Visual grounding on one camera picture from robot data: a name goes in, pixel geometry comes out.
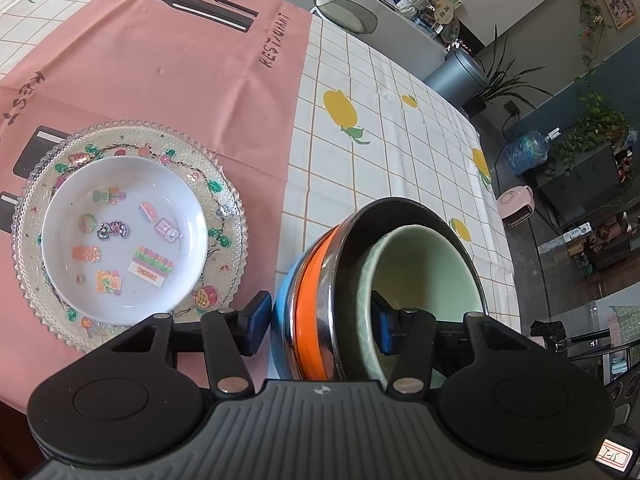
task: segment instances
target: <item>stacked bowls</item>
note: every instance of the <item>stacked bowls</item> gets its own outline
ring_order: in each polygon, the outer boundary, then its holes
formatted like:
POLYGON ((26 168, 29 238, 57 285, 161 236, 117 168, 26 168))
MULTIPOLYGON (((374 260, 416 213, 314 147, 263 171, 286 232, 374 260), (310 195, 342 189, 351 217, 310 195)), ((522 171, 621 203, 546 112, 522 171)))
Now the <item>stacked bowls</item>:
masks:
POLYGON ((383 198, 312 244, 276 295, 271 351, 282 379, 380 380, 395 356, 372 336, 370 293, 393 308, 462 321, 486 312, 480 279, 462 242, 440 217, 405 198, 383 198))

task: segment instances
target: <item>white checkered tablecloth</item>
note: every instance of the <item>white checkered tablecloth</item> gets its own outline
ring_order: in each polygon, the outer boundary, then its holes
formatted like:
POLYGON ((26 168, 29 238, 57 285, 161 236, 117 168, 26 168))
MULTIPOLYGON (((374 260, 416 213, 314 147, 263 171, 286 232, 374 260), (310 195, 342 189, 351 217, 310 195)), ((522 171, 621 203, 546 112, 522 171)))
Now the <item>white checkered tablecloth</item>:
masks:
MULTIPOLYGON (((0 0, 0 78, 91 0, 0 0)), ((300 81, 280 229, 276 288, 305 247, 384 196, 420 201, 462 222, 492 316, 520 331, 513 264, 493 193, 472 161, 469 122, 420 80, 366 44, 313 17, 300 81), (368 144, 341 131, 324 106, 340 90, 368 144), (417 108, 403 102, 411 96, 417 108)))

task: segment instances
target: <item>clear plate with floral pattern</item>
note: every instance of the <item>clear plate with floral pattern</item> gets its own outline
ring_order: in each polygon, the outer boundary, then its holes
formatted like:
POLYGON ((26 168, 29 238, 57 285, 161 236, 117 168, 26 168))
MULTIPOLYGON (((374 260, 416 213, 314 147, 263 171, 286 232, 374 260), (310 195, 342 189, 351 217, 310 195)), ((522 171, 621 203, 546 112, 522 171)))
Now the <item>clear plate with floral pattern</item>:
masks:
POLYGON ((82 130, 60 142, 31 172, 12 225, 15 270, 24 297, 51 332, 80 351, 91 351, 126 327, 82 317, 59 297, 42 262, 42 221, 56 189, 73 172, 117 155, 137 155, 164 164, 191 187, 204 210, 207 261, 191 295, 174 309, 177 322, 194 321, 209 310, 228 306, 246 263, 242 202, 213 153, 161 124, 116 121, 82 130))

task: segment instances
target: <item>chair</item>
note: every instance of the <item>chair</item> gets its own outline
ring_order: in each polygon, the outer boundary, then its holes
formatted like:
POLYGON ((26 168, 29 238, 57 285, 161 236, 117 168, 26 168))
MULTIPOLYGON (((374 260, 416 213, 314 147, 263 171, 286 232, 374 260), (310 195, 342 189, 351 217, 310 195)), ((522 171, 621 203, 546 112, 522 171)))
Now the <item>chair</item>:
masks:
POLYGON ((311 13, 350 34, 372 34, 378 26, 373 12, 351 0, 314 0, 311 13))

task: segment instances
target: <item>power outlet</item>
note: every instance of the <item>power outlet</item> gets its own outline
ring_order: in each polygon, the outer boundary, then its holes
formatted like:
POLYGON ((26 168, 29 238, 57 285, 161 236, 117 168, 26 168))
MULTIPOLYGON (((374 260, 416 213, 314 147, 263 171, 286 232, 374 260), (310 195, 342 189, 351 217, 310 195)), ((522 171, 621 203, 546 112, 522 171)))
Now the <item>power outlet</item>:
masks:
POLYGON ((513 100, 505 102, 504 109, 508 111, 511 117, 520 114, 520 109, 518 108, 518 105, 513 102, 513 100))

